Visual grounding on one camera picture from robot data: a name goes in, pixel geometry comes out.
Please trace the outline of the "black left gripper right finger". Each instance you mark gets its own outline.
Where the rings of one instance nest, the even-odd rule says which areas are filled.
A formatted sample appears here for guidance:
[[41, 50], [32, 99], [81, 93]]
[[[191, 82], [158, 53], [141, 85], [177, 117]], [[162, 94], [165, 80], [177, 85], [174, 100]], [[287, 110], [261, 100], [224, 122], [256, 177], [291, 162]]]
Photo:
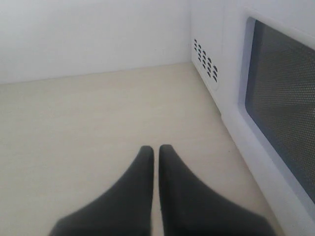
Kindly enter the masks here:
[[273, 236], [268, 221], [216, 193], [182, 161], [171, 145], [161, 145], [159, 198], [166, 236]]

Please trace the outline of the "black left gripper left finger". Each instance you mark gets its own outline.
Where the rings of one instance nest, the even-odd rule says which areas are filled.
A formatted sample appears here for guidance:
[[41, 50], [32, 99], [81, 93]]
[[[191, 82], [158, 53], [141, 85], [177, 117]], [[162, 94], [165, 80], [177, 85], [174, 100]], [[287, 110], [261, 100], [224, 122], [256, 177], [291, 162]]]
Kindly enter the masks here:
[[126, 172], [105, 193], [61, 218], [52, 236], [149, 236], [154, 189], [154, 151], [142, 146]]

